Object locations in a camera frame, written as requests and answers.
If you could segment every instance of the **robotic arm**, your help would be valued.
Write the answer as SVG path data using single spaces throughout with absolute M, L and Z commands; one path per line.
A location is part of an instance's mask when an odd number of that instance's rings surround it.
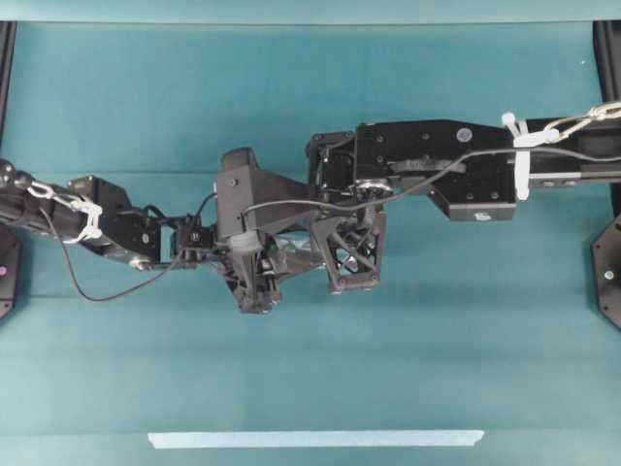
M 200 219 L 205 202 L 194 216 L 166 217 L 153 206 L 132 206 L 122 187 L 99 178 L 61 187 L 2 160 L 0 221 L 138 270 L 161 270 L 156 278 L 208 265 L 243 313 L 266 314 L 281 300 L 280 283 L 312 269 L 325 267 L 332 293 L 378 285 L 387 202 L 427 196 L 450 220 L 486 222 L 512 219 L 532 188 L 617 186 L 620 109 L 612 103 L 584 116 L 528 121 L 507 114 L 505 127 L 425 120 L 315 134 L 306 149 L 306 183 L 261 169 L 250 148 L 232 150 L 222 156 L 217 222 L 209 226 Z M 620 200 L 613 194 L 616 216 Z M 593 252 L 601 310 L 621 327 L 615 225 Z M 172 229 L 167 262 L 160 250 L 165 228 Z

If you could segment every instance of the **black mounting bracket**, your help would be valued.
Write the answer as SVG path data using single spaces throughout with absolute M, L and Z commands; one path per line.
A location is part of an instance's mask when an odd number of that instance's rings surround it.
M 14 21 L 0 21 L 0 143 L 9 96 L 16 28 Z M 20 258 L 21 242 L 9 227 L 0 225 L 0 317 L 5 316 L 15 303 Z
M 595 21 L 593 47 L 605 102 L 621 99 L 621 20 Z M 600 312 L 621 328 L 621 183 L 610 184 L 615 220 L 593 243 Z

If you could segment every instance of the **teal table surface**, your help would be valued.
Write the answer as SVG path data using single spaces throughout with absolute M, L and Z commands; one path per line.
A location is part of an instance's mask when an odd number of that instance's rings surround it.
M 20 21 L 161 24 L 447 24 L 618 19 L 617 0 L 2 0 Z
M 95 174 L 134 204 L 194 211 L 250 145 L 301 179 L 314 132 L 361 121 L 551 117 L 600 101 L 591 24 L 137 26 L 23 23 L 2 156 Z M 93 305 L 60 247 L 26 243 L 0 321 L 0 464 L 618 464 L 621 332 L 597 311 L 605 185 L 534 191 L 513 222 L 387 206 L 382 283 L 325 271 L 241 316 L 208 269 Z M 213 207 L 205 221 L 213 220 Z M 103 295 L 143 280 L 72 249 Z M 153 432 L 482 430 L 473 447 L 154 449 Z

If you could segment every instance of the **wire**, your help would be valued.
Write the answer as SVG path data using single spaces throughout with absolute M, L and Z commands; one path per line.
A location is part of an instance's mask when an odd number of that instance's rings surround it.
M 263 209 L 265 207 L 271 207 L 271 206 L 281 206 L 281 205 L 286 205 L 286 204 L 302 204 L 302 205 L 309 205 L 309 206 L 316 206 L 316 207 L 321 207 L 324 209 L 331 209 L 333 211 L 340 211 L 340 212 L 356 212 L 360 209 L 365 209 L 367 207 L 372 207 L 372 206 L 380 206 L 383 204 L 386 204 L 388 202 L 393 202 L 393 201 L 398 201 L 399 199 L 403 199 L 404 197 L 410 195 L 411 193 L 413 193 L 414 191 L 418 190 L 418 189 L 422 189 L 423 187 L 426 187 L 434 182 L 436 182 L 437 180 L 439 180 L 440 178 L 442 178 L 444 175 L 446 175 L 448 172 L 450 172 L 454 167 L 456 167 L 457 165 L 459 165 L 460 163 L 462 163 L 464 160 L 467 160 L 469 158 L 472 157 L 478 157 L 481 155 L 495 155 L 498 153 L 515 153 L 517 151 L 516 148 L 500 148 L 500 149 L 489 149 L 489 150 L 474 150 L 471 152 L 466 152 L 464 154 L 462 154 L 461 156 L 457 157 L 455 160 L 453 160 L 450 164 L 446 165 L 442 170 L 438 171 L 435 175 L 423 180 L 420 183 L 417 184 L 413 184 L 410 187 L 407 187 L 406 189 L 404 189 L 403 191 L 397 193 L 397 194 L 393 194 L 391 196 L 387 196 L 387 197 L 383 197 L 381 199 L 375 199 L 373 201 L 368 201 L 368 202 L 362 202 L 359 204 L 354 204 L 352 206 L 340 206 L 338 204 L 331 204 L 329 202 L 321 202 L 321 201 L 313 201 L 310 199 L 281 199 L 278 201 L 268 201 L 268 202 L 262 202 L 259 204 L 254 204 L 253 206 L 247 207 L 242 211 L 242 215 L 246 216 L 247 214 L 249 214 L 252 211 L 256 211 L 257 209 Z M 618 157 L 593 157 L 590 155 L 587 155 L 585 153 L 580 153 L 580 152 L 576 152 L 574 150 L 568 150 L 568 149 L 560 149 L 560 148 L 530 148 L 528 149 L 528 151 L 533 152 L 533 153 L 539 153 L 539 154 L 555 154 L 555 155 L 564 155 L 567 157 L 572 157 L 572 158 L 577 158 L 579 160 L 586 160 L 586 161 L 590 161 L 590 162 L 618 162 L 621 161 L 621 156 Z
M 200 207 L 198 208 L 198 210 L 196 211 L 196 214 L 194 215 L 193 219 L 192 219 L 192 223 L 190 228 L 188 229 L 188 235 L 190 234 L 192 228 L 194 227 L 194 225 L 196 224 L 198 218 L 201 216 L 201 213 L 203 212 L 203 209 L 205 209 L 205 206 L 207 205 L 207 203 L 213 199 L 216 196 L 216 193 L 213 192 L 212 194 L 210 194 L 209 196 L 207 196 L 203 202 L 201 203 Z M 84 298 L 87 301 L 91 301 L 91 302 L 95 302 L 95 303 L 104 303 L 104 302 L 109 302 L 109 301 L 113 301 L 114 299 L 118 299 L 118 298 L 122 298 L 124 296 L 127 296 L 128 294 L 133 293 L 134 291 L 137 291 L 141 288 L 144 288 L 145 286 L 148 286 L 154 282 L 157 282 L 159 279 L 161 279 L 162 277 L 164 277 L 166 274 L 168 274 L 171 270 L 173 270 L 177 264 L 180 262 L 181 260 L 181 256 L 183 255 L 183 250 L 180 250 L 179 253 L 175 256 L 175 258 L 173 259 L 173 261 L 169 264 L 168 267 L 166 267 L 163 271 L 161 271 L 159 274 L 157 274 L 156 276 L 142 282 L 142 283 L 138 283 L 135 286 L 132 286 L 131 288 L 128 288 L 124 291 L 120 291 L 119 293 L 113 294 L 111 296 L 106 296 L 103 298 L 94 298 L 92 296 L 89 296 L 88 294 L 86 294 L 83 290 L 82 287 L 80 286 L 80 284 L 78 283 L 78 278 L 76 277 L 76 271 L 74 270 L 74 266 L 73 263 L 71 261 L 71 257 L 69 256 L 69 251 L 67 250 L 67 247 L 65 246 L 65 244 L 62 242 L 62 240 L 60 239 L 60 235 L 58 235 L 58 231 L 56 231 L 56 227 L 54 226 L 53 222 L 51 221 L 51 218 L 49 217 L 49 214 L 43 209 L 40 208 L 39 209 L 41 211 L 41 214 L 43 214 L 43 216 L 46 218 L 46 221 L 48 222 L 49 225 L 49 229 L 51 230 L 54 238 L 60 243 L 60 246 L 62 247 L 62 251 L 63 254 L 65 256 L 65 261 L 67 262 L 67 268 L 69 269 L 69 275 L 71 276 L 71 281 L 74 285 L 74 288 L 76 289 L 76 291 L 78 292 L 78 294 Z

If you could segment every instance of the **screw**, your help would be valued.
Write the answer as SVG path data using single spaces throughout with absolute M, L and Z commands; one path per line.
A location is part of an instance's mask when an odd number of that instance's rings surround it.
M 473 131 L 470 128 L 459 128 L 455 136 L 460 143 L 469 143 L 473 139 Z

